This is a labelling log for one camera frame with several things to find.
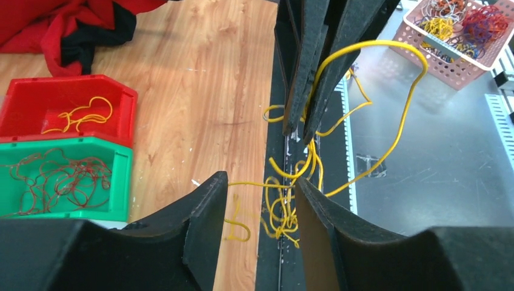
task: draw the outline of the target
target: pink basket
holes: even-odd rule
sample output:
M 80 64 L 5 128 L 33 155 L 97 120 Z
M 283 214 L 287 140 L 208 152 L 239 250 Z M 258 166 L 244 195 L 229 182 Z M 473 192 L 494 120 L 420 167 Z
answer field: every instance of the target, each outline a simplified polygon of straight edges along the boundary
M 514 34 L 514 22 L 509 24 L 502 38 L 488 46 L 482 58 L 475 60 L 445 44 L 443 41 L 436 39 L 433 35 L 429 36 L 426 31 L 414 24 L 416 19 L 423 17 L 421 9 L 429 1 L 430 0 L 420 1 L 415 8 L 403 17 L 403 22 L 396 32 L 394 40 L 405 42 L 406 44 L 411 44 L 416 47 L 429 61 L 429 73 L 454 89 L 461 90 L 485 72 L 493 69 L 493 64 L 499 59 L 500 53 L 505 49 Z M 482 6 L 483 5 L 475 2 L 467 3 L 468 10 L 478 9 Z M 514 0 L 499 0 L 495 6 L 498 7 L 506 17 L 514 18 Z M 443 55 L 453 56 L 453 62 L 446 62 L 434 53 L 421 47 L 422 42 L 428 42 L 432 46 L 435 46 Z M 392 49 L 418 66 L 421 66 L 421 62 L 413 53 L 403 48 L 392 47 Z

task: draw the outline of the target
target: green plastic container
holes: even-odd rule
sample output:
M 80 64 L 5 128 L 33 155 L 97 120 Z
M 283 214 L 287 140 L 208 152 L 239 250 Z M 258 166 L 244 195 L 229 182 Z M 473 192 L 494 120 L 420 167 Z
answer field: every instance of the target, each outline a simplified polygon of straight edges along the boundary
M 49 213 L 31 215 L 13 215 L 8 218 L 80 218 L 98 219 L 111 221 L 126 221 L 129 215 L 130 199 L 130 174 L 132 172 L 133 152 L 112 142 L 98 138 L 71 138 L 57 139 L 50 141 L 29 141 L 0 144 L 0 165 L 12 165 L 20 162 L 21 159 L 34 153 L 44 154 L 50 149 L 61 149 L 68 159 L 83 159 L 94 156 L 102 160 L 112 171 L 109 179 L 110 187 L 103 189 L 98 186 L 91 197 L 89 205 L 98 205 L 107 200 L 99 207 L 77 209 L 77 206 L 68 199 L 61 197 L 58 203 L 51 208 Z M 62 155 L 57 152 L 48 154 L 47 159 L 57 162 L 65 162 Z M 42 161 L 34 161 L 20 167 L 20 174 L 29 178 L 36 178 L 39 175 L 39 166 Z M 29 189 L 25 181 L 13 179 L 9 174 L 9 167 L 0 166 L 0 216 L 16 213 L 22 209 L 26 211 L 33 204 L 31 195 L 22 194 Z M 47 182 L 46 191 L 53 191 L 58 179 L 52 178 Z

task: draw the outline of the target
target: basket handle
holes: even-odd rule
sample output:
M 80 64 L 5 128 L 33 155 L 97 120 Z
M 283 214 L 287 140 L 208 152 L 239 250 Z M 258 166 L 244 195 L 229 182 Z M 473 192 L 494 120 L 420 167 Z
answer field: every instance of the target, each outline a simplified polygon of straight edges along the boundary
M 440 40 L 439 38 L 430 33 L 428 33 L 427 36 L 425 36 L 425 40 L 423 41 L 454 60 L 457 60 L 461 57 L 460 52 L 456 48 L 452 47 L 451 45 L 447 44 L 446 42 Z

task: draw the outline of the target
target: wooden table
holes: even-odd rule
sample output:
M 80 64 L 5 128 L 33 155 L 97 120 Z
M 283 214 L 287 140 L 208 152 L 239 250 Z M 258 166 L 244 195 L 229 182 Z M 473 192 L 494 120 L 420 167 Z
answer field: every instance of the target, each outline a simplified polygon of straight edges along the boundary
M 139 92 L 130 220 L 163 208 L 218 170 L 261 182 L 276 4 L 265 0 L 169 2 L 138 16 L 131 43 L 99 48 L 93 73 Z M 13 78 L 50 76 L 41 55 L 0 55 L 0 95 Z M 252 230 L 228 241 L 225 225 L 215 290 L 253 290 L 262 189 L 229 189 L 226 217 Z M 235 235 L 245 231 L 235 227 Z

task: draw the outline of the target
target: red plastic container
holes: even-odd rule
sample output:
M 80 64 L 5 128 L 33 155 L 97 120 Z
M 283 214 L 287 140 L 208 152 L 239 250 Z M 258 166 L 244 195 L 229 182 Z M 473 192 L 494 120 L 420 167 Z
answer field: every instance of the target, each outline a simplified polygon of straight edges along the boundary
M 48 129 L 63 129 L 68 122 L 58 115 L 89 105 L 95 96 L 104 97 L 113 106 L 106 123 L 83 122 L 79 132 L 73 124 L 65 133 L 42 134 Z M 0 110 L 0 143 L 94 136 L 132 148 L 137 101 L 136 91 L 104 75 L 14 79 Z M 73 119 L 109 114 L 105 101 L 95 100 L 91 105 L 74 113 Z

